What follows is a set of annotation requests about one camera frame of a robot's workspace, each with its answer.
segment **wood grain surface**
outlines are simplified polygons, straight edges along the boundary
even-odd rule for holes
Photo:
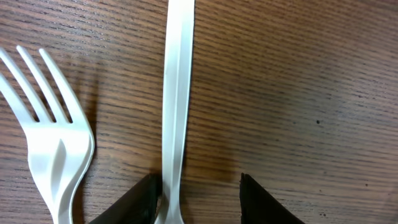
[[[305,223],[397,223],[398,3],[197,0],[195,13],[185,223],[240,223],[241,172]],[[166,0],[0,0],[0,46],[38,91],[15,46],[55,88],[46,48],[96,133],[77,224],[161,169],[166,17]],[[0,223],[51,222],[1,95]]]

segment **black object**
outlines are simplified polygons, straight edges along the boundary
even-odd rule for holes
[[[304,224],[248,174],[242,174],[239,198],[242,224]]]
[[[150,224],[155,222],[162,177],[149,174],[90,224]]]

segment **fork tine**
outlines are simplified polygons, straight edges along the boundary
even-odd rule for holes
[[[72,122],[74,122],[75,119],[86,119],[75,93],[57,64],[55,64],[51,56],[44,49],[39,49],[39,52],[54,77],[55,83],[60,89],[63,100],[68,107]]]
[[[17,46],[17,50],[21,57],[24,59],[25,63],[31,70],[33,76],[35,77],[37,83],[39,84],[40,88],[43,91],[45,98],[47,99],[51,110],[54,114],[55,119],[57,122],[65,123],[67,122],[67,117],[63,112],[60,102],[58,101],[57,97],[54,94],[49,82],[44,77],[42,71],[39,69],[35,61],[33,60],[32,56],[26,51],[25,48],[21,47],[20,45]]]
[[[15,64],[13,59],[8,55],[8,53],[0,47],[0,58],[6,64],[7,68],[11,71],[14,75],[15,79],[21,86],[22,90],[25,92],[26,97],[30,101],[33,109],[35,110],[39,121],[50,121],[50,116],[47,110],[45,109],[42,100],[37,96],[35,90],[32,88],[32,85],[27,81],[24,74]]]
[[[26,108],[26,105],[1,72],[0,91],[10,105],[11,110],[14,112],[22,127],[26,122],[34,122],[32,115]]]

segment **plastic utensil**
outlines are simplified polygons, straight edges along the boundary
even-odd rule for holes
[[[180,181],[187,129],[195,0],[169,0],[163,86],[162,204],[155,224],[183,224]]]
[[[33,119],[26,105],[1,73],[0,91],[25,132],[29,169],[53,222],[70,224],[73,223],[73,196],[93,156],[93,132],[67,79],[50,55],[44,49],[39,50],[62,94],[72,118],[71,123],[33,58],[23,47],[17,46],[17,50],[37,80],[56,122],[50,119],[42,100],[3,48],[0,48],[0,58],[20,84],[39,121]]]

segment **wooden table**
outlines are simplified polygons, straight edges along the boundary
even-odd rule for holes
[[[44,70],[46,48],[96,133],[75,223],[161,169],[166,16],[166,0],[0,1],[0,45],[31,81],[14,47]],[[394,1],[197,0],[185,222],[240,223],[245,172],[305,223],[396,223],[397,111]],[[0,223],[51,223],[3,96],[0,127]]]

